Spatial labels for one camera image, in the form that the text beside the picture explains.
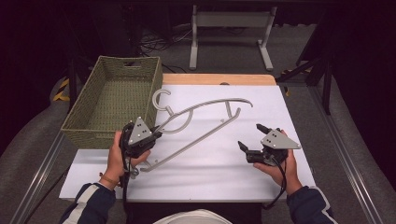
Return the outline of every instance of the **white table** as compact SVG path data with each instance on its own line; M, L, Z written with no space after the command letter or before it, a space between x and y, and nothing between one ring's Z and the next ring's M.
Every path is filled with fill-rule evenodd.
M149 173L141 172L130 181L127 200L157 203L272 201L280 186L269 175L247 163L237 141L243 142L249 149L262 149L260 140L264 134L256 129L256 123L260 123L269 128L284 129L291 139L300 143L279 87L163 85L163 89L172 93L161 95L160 106L170 105L175 113L191 105L222 98L244 98L254 106L231 103L233 113L237 107L242 109L238 119L157 169ZM178 128L186 117L174 120L172 125ZM167 118L167 112L159 111L157 124ZM162 160L227 118L225 104L196 109L191 124L185 130L163 134L157 140L148 161L154 163L155 160ZM107 153L107 149L80 149L60 198L74 199L83 184L98 181L99 172L106 170ZM294 150L294 155L303 185L315 186L304 150ZM116 189L116 195L121 198L121 189Z

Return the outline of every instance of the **woven basket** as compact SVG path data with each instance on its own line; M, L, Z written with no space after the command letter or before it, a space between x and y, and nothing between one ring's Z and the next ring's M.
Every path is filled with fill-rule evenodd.
M161 59L100 56L61 131L78 148L109 148L114 132L141 117L155 125L153 93L163 84Z

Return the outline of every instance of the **hand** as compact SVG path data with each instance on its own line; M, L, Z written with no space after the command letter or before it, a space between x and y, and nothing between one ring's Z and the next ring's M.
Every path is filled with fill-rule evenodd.
M104 173L105 177L113 180L114 182L119 182L120 176L124 175L122 155L119 147L120 137L121 132L116 132L114 135L113 146L108 151L107 169ZM131 159L132 166L136 166L140 162L145 161L148 158L150 152L150 150L145 151L139 158ZM116 187L116 184L106 181L103 178L101 178L99 182L111 190Z
M298 179L297 176L297 162L296 159L294 158L292 149L289 149L288 157L281 164L284 170L285 170L285 162L287 165L285 172L287 179L286 192L288 195L291 195L292 193L294 193L296 190L300 189L303 186L300 183L300 180ZM253 166L263 171L264 173L270 175L279 186L282 185L283 175L282 173L280 173L280 170L277 166L269 166L259 162L255 162Z

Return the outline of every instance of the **dark jacket sleeve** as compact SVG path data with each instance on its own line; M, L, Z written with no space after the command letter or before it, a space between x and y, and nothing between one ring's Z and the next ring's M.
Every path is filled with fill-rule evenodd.
M59 223L106 223L108 210L116 201L114 190L100 184L82 186L75 201L70 205Z
M322 191L317 187L302 187L290 196L287 203L294 223L337 223Z

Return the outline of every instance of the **metal bracket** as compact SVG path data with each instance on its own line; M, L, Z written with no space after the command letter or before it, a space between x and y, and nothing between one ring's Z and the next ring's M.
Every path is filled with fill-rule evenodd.
M139 117L134 124L134 129L132 130L128 145L137 143L150 136L151 131L149 130L149 127L146 125L145 121L143 121L142 118Z
M262 144L273 149L300 149L300 144L288 138L278 130L271 130L262 139Z

